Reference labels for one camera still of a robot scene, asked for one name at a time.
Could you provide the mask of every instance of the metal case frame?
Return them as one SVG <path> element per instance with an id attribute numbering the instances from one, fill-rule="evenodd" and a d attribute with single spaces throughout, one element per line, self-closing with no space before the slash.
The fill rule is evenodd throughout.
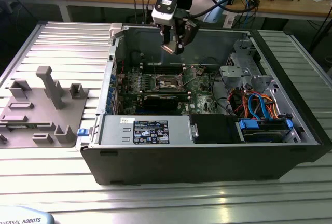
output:
<path id="1" fill-rule="evenodd" d="M 317 143 L 233 145 L 101 145 L 105 115 L 99 115 L 91 143 L 81 148 L 97 183 L 197 183 L 278 179 L 299 163 L 314 162 L 332 148 L 328 135 L 258 31 L 249 37 Z"/>

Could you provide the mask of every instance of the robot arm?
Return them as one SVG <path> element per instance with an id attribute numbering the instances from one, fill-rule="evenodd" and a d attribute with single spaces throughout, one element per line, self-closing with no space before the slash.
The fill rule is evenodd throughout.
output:
<path id="1" fill-rule="evenodd" d="M 218 4 L 215 4 L 212 0 L 157 0 L 152 11 L 152 18 L 161 29 L 161 47 L 168 53 L 181 54 L 184 46 L 191 43 L 197 34 L 200 27 L 199 18 L 215 23 L 221 16 L 222 9 L 225 9 L 226 4 L 232 1 L 218 0 Z M 254 0 L 253 7 L 232 12 L 247 12 L 256 6 L 257 0 Z M 171 28 L 173 28 L 174 38 L 171 38 Z"/>
<path id="2" fill-rule="evenodd" d="M 162 48 L 171 54 L 180 54 L 192 42 L 199 29 L 198 20 L 188 20 L 193 0 L 157 0 L 152 17 L 163 37 Z M 175 40 L 171 40 L 173 27 Z"/>

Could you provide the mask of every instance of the blue latch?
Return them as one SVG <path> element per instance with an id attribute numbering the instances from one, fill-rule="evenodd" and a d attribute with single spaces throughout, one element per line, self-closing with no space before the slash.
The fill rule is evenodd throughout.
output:
<path id="1" fill-rule="evenodd" d="M 239 125 L 241 129 L 245 128 L 259 128 L 257 120 L 255 119 L 241 119 L 239 121 Z"/>
<path id="2" fill-rule="evenodd" d="M 286 123 L 287 123 L 287 125 L 290 129 L 293 128 L 294 125 L 293 125 L 293 122 L 290 119 L 287 119 Z"/>
<path id="3" fill-rule="evenodd" d="M 89 129 L 80 128 L 77 130 L 78 137 L 88 137 L 89 136 Z"/>

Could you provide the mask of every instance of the blue cable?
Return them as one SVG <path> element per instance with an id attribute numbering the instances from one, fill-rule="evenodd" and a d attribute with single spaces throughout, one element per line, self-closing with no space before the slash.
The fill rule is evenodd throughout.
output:
<path id="1" fill-rule="evenodd" d="M 249 97 L 249 100 L 248 100 L 248 109 L 249 109 L 249 112 L 257 119 L 257 120 L 260 120 L 260 118 L 254 113 L 253 109 L 251 108 L 251 101 L 253 100 L 253 97 L 257 96 L 260 100 L 260 105 L 261 105 L 261 110 L 263 112 L 263 115 L 264 115 L 264 118 L 266 119 L 271 119 L 269 113 L 266 111 L 265 109 L 265 103 L 264 103 L 264 100 L 263 98 L 259 95 L 259 94 L 252 94 L 250 97 Z"/>
<path id="2" fill-rule="evenodd" d="M 245 3 L 246 3 L 247 9 L 249 9 L 248 0 L 245 0 Z M 243 26 L 242 26 L 243 29 L 244 29 L 245 25 L 247 24 L 248 16 L 249 16 L 249 12 L 247 12 L 247 15 L 245 15 L 244 23 L 243 23 Z"/>

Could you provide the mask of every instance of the black panel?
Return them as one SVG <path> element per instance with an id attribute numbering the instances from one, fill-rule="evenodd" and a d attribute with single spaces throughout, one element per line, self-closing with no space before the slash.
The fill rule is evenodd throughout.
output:
<path id="1" fill-rule="evenodd" d="M 190 115 L 190 124 L 197 126 L 196 144 L 233 144 L 239 143 L 240 137 L 235 122 L 237 117 L 223 114 Z"/>
<path id="2" fill-rule="evenodd" d="M 110 184 L 197 183 L 278 179 L 309 162 L 318 146 L 90 149 L 82 156 L 96 182 Z"/>

